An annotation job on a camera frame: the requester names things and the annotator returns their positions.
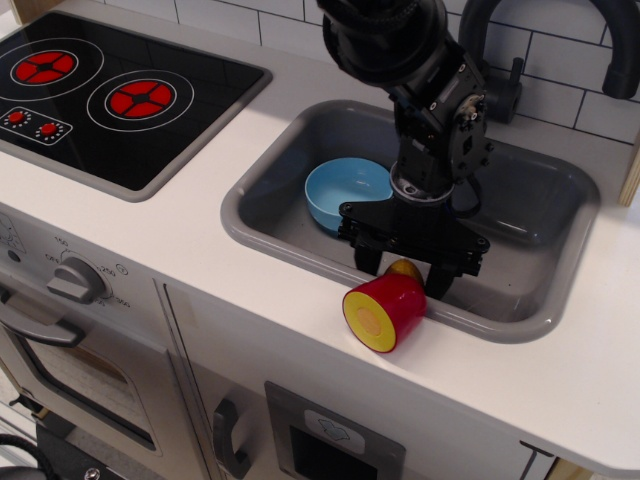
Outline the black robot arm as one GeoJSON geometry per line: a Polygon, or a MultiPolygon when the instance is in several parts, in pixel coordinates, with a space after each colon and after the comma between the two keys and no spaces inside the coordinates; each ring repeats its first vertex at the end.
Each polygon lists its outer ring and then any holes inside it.
{"type": "Polygon", "coordinates": [[[325,46],[338,67],[387,92],[399,139],[388,200],[345,202],[340,238],[358,270],[375,274],[385,252],[424,262],[427,296],[442,298],[453,281],[478,275],[490,242],[464,225],[482,204],[460,210],[452,195],[493,150],[486,137],[485,82],[453,40],[440,1],[321,1],[325,46]]]}

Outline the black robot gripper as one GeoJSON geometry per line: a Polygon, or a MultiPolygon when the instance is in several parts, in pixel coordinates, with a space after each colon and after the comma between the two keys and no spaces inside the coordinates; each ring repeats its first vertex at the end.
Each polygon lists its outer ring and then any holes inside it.
{"type": "Polygon", "coordinates": [[[427,263],[425,294],[442,299],[454,280],[476,276],[490,242],[449,212],[445,205],[414,206],[396,197],[381,201],[345,202],[338,237],[354,248],[359,271],[378,275],[382,255],[389,252],[427,263]]]}

